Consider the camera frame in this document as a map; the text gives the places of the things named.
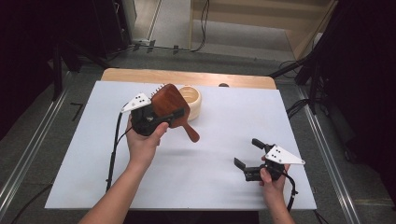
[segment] wooden brush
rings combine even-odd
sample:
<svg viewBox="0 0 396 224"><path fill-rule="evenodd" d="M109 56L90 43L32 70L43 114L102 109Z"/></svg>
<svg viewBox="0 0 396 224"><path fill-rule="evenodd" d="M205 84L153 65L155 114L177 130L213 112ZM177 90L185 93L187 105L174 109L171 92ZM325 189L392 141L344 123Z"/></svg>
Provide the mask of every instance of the wooden brush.
<svg viewBox="0 0 396 224"><path fill-rule="evenodd" d="M152 96L151 104L154 113L158 117L172 114L174 111L180 108L184 108L184 116L175 119L169 127L176 128L179 126L183 126L190 140L194 143L198 142L200 138L199 134L190 126L190 124L187 121L190 114L190 107L175 85L166 84L165 86L160 88Z"/></svg>

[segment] wooden table edge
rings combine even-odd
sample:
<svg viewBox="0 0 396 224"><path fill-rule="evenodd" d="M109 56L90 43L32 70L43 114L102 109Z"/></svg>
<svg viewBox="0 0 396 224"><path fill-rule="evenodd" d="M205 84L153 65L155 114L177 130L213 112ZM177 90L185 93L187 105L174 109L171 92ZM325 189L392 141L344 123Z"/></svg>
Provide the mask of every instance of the wooden table edge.
<svg viewBox="0 0 396 224"><path fill-rule="evenodd" d="M200 86L218 86L225 83L237 88L276 90L276 84L271 77L153 69L108 68L104 71L101 80Z"/></svg>

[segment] hand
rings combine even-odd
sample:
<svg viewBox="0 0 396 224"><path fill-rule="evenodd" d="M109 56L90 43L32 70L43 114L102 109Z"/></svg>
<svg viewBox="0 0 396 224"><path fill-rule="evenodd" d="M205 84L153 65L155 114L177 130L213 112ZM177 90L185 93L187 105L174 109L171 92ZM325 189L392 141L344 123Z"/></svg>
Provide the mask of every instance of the hand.
<svg viewBox="0 0 396 224"><path fill-rule="evenodd" d="M156 148L160 144L161 137L166 133L168 126L167 122L163 122L158 125L150 136L143 136L132 129L130 115L126 127L126 131L129 130L126 134L130 154L128 166L140 166L146 171L151 165Z"/></svg>
<svg viewBox="0 0 396 224"><path fill-rule="evenodd" d="M287 172L290 168L289 164L285 164L285 172ZM270 173L262 168L260 170L260 175L262 177L262 181L260 185L262 186L262 195L264 196L265 204L269 208L277 206L279 204L285 204L283 197L283 188L285 186L285 176L281 176L277 181L273 181Z"/></svg>

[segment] forearm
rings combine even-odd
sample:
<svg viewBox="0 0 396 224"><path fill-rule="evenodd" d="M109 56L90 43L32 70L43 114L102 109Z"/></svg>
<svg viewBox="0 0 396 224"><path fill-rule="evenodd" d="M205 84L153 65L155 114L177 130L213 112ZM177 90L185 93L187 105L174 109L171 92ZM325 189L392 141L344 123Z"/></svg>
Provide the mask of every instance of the forearm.
<svg viewBox="0 0 396 224"><path fill-rule="evenodd" d="M295 223L286 207L283 197L281 200L267 204L274 224L292 224Z"/></svg>
<svg viewBox="0 0 396 224"><path fill-rule="evenodd" d="M146 169L128 165L105 196L79 223L122 223Z"/></svg>

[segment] black cable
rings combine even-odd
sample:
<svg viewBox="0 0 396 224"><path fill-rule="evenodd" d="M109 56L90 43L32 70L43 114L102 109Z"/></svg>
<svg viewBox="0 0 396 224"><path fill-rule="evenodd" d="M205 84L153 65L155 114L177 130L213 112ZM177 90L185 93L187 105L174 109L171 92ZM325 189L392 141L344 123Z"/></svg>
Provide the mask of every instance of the black cable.
<svg viewBox="0 0 396 224"><path fill-rule="evenodd" d="M317 217L318 222L319 222L320 224L323 223L322 220L323 220L324 222L326 222L327 224L329 224L329 222L328 222L326 219L324 219L324 217L321 216L320 213L319 213L316 209L314 210L314 213L315 213L315 216Z"/></svg>
<svg viewBox="0 0 396 224"><path fill-rule="evenodd" d="M171 49L171 50L187 51L187 52L199 51L201 48L203 48L205 46L205 42L206 42L206 22L207 22L207 15L209 13L209 6L210 6L209 0L206 0L204 9L202 10L202 14L201 14L201 29L202 29L203 37L202 37L201 45L197 49L175 49L175 48L168 48L168 47L156 47L156 46L144 46L144 45L138 45L138 47L139 48L147 48L147 49Z"/></svg>
<svg viewBox="0 0 396 224"><path fill-rule="evenodd" d="M269 169L269 170L272 170L272 171L275 171L275 172L277 172L279 174L282 174L283 176L285 176L290 181L290 183L291 183L291 195L290 195L290 199L289 199L289 203L288 203L288 211L290 212L291 207L293 206L293 203L294 203L294 197L295 197L296 194L298 194L298 192L296 190L296 184L295 184L293 178L291 178L291 176L289 176L288 173L279 171L279 170L275 169L272 166L265 165L265 168Z"/></svg>
<svg viewBox="0 0 396 224"><path fill-rule="evenodd" d="M126 130L125 133L123 133L122 136L119 138L119 129L120 129L121 118L122 118L122 113L119 113L119 118L117 119L116 134L114 136L113 151L111 152L110 166L108 167L108 178L106 180L106 182L107 182L106 191L108 191L110 189L111 182L113 180L113 171L114 171L114 163L116 162L117 146L119 145L121 138L125 134L127 134L129 131L131 131L131 129L132 129L132 127L131 127L128 130Z"/></svg>
<svg viewBox="0 0 396 224"><path fill-rule="evenodd" d="M27 207L29 207L29 205L34 202L41 194L43 194L44 192L46 192L48 189L50 189L53 186L53 181L54 179L52 179L50 181L50 183L44 187L42 190L40 190L40 192L37 193L37 195L35 195L35 197L33 197L22 209L21 211L14 217L14 219L12 220L11 224L15 224L17 223L18 219L20 218L20 216L22 215L22 213L26 210Z"/></svg>
<svg viewBox="0 0 396 224"><path fill-rule="evenodd" d="M209 0L207 0L205 5L204 5L204 9L202 10L202 14L201 14L201 29L202 29L202 35L203 35L202 36L202 42L201 42L201 45L197 49L193 49L192 52L198 51L198 50L200 50L201 48L203 48L205 46L205 41L206 41L206 22L207 22L207 15L209 14L209 6L210 6L210 3L209 3ZM204 20L205 9L206 9L206 15L205 15L205 25L204 25L203 20Z"/></svg>

